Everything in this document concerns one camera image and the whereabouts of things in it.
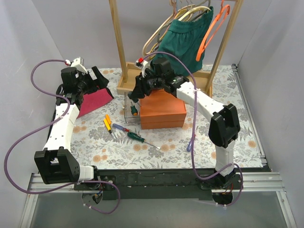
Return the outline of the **small green handled screwdriver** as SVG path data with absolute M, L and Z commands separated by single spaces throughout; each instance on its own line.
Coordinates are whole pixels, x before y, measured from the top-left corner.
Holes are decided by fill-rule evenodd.
M 132 116 L 137 116 L 138 115 L 138 110 L 137 110 L 137 108 L 136 108 L 136 106 L 133 102 L 131 102 L 130 109 L 131 109 Z

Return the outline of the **orange drawer box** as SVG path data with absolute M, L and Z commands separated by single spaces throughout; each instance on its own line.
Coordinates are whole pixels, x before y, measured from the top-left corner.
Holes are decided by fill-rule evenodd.
M 153 91 L 140 100 L 140 106 L 143 130 L 181 128 L 184 125 L 187 114 L 185 103 L 164 90 Z

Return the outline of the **clear acrylic drawer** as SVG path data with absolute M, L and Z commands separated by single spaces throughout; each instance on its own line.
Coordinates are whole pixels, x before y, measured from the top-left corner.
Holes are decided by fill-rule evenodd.
M 132 116 L 131 114 L 131 102 L 133 102 L 131 99 L 129 99 L 128 97 L 128 92 L 124 93 L 124 105 L 123 105 L 123 110 L 124 110 L 124 120 L 127 124 L 139 124 L 141 122 L 141 117 L 140 117 L 140 113 L 141 113 L 141 106 L 140 106 L 140 102 L 138 101 L 133 102 L 138 110 L 138 115 L 137 116 Z

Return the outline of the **yellow handled screwdriver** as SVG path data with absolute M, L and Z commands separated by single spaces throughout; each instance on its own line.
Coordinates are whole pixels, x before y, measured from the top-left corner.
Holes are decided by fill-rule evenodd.
M 112 131 L 111 127 L 110 127 L 110 124 L 108 123 L 108 121 L 106 119 L 104 119 L 104 124 L 105 124 L 105 126 L 107 128 L 107 131 L 115 139 L 115 136 L 114 136 L 113 131 Z

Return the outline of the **blue red handled screwdriver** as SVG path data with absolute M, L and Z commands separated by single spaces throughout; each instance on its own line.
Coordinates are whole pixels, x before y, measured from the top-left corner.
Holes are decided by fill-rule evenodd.
M 123 126 L 120 126 L 120 125 L 118 125 L 118 124 L 112 124 L 112 126 L 114 127 L 114 128 L 116 128 L 116 129 L 118 129 L 118 130 L 121 130 L 121 131 L 123 131 L 123 132 L 130 132 L 130 130 L 129 129 L 127 129 L 127 128 L 125 128 L 125 127 L 123 127 Z

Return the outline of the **large green handled screwdriver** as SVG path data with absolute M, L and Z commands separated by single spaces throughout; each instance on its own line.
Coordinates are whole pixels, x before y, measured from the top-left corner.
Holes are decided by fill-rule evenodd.
M 161 149 L 160 147 L 158 147 L 158 146 L 156 146 L 156 145 L 154 145 L 154 144 L 151 144 L 151 143 L 147 142 L 146 139 L 140 137 L 140 136 L 139 136 L 138 134 L 136 134 L 136 133 L 128 132 L 128 133 L 127 133 L 127 136 L 128 136 L 129 138 L 133 139 L 133 140 L 136 140 L 136 141 L 139 141 L 139 142 L 142 142 L 142 143 L 146 143 L 146 144 L 148 144 L 148 145 L 151 145 L 151 146 L 153 146 L 153 147 L 155 147 L 155 148 L 157 148 L 157 149 L 159 149 L 159 150 Z

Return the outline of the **orange handled screwdriver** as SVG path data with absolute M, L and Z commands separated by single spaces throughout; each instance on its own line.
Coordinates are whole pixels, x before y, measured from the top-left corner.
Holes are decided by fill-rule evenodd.
M 108 124 L 111 125 L 111 119 L 108 114 L 105 115 L 105 118 L 106 118 Z

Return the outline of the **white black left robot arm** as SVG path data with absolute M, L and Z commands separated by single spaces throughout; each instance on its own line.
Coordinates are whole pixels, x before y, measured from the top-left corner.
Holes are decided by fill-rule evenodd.
M 101 178 L 96 175 L 95 166 L 80 165 L 71 153 L 71 138 L 75 121 L 83 106 L 84 96 L 94 94 L 108 86 L 99 69 L 83 73 L 75 66 L 61 70 L 62 84 L 56 91 L 56 108 L 53 118 L 56 121 L 49 131 L 43 150 L 34 156 L 38 171 L 45 184 L 81 182 L 96 190 L 100 187 Z

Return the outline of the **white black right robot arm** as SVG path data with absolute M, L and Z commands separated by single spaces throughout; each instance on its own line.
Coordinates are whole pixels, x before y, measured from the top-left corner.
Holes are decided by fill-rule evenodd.
M 234 145 L 240 131 L 237 108 L 233 104 L 224 105 L 195 88 L 186 76 L 176 74 L 166 58 L 160 58 L 150 64 L 143 58 L 135 64 L 141 70 L 135 78 L 135 87 L 128 93 L 134 101 L 149 96 L 153 90 L 164 89 L 165 92 L 191 105 L 195 112 L 200 112 L 209 122 L 209 139 L 216 149 L 216 166 L 214 174 L 209 177 L 199 176 L 221 189 L 227 188 L 235 176 Z

